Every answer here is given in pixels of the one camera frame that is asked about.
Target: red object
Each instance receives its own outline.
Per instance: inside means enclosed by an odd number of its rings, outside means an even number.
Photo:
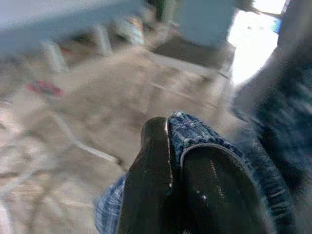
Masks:
[[[64,91],[52,84],[51,82],[38,80],[31,84],[27,84],[27,89],[36,93],[44,93],[53,96],[62,96]]]

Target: floor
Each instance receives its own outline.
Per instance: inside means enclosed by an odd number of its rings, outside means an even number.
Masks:
[[[40,62],[31,61],[33,67],[40,67]],[[7,82],[8,87],[18,88],[8,97],[10,102],[0,103],[0,185],[8,191],[5,202],[17,233],[96,233],[93,202],[131,166],[140,150],[141,127],[151,117],[183,110],[202,118],[221,135],[236,125],[236,119],[225,111],[228,79],[207,79],[168,67],[159,68],[157,84],[192,100],[156,87],[142,114],[139,101],[153,70],[155,64],[148,60],[145,48],[122,45],[112,56],[79,61],[67,73],[36,74],[53,79],[65,91],[55,102],[76,136],[116,156],[122,166],[73,146],[40,96],[20,81],[18,85]],[[2,74],[7,71],[12,71],[9,65],[2,68]],[[34,168],[38,170],[28,175]],[[8,182],[17,175],[29,179],[12,189]]]

